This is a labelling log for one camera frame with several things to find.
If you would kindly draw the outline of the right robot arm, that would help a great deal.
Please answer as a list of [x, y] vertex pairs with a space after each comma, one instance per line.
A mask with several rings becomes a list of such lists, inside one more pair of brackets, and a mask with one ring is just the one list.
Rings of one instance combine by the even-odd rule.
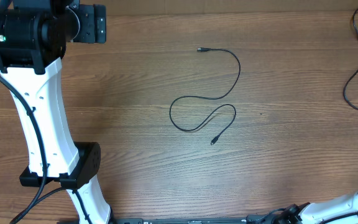
[[279, 224], [358, 223], [358, 192], [327, 202], [291, 205], [273, 222]]

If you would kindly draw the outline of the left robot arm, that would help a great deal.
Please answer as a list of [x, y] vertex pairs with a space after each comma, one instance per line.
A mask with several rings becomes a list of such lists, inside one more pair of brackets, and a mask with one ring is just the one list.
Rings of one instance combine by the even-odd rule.
[[79, 1], [0, 2], [0, 82], [11, 92], [24, 131], [29, 164], [19, 177], [35, 187], [31, 205], [47, 197], [52, 181], [68, 192], [79, 223], [113, 223], [97, 173], [101, 148], [75, 142], [62, 97], [67, 43], [103, 44], [106, 8]]

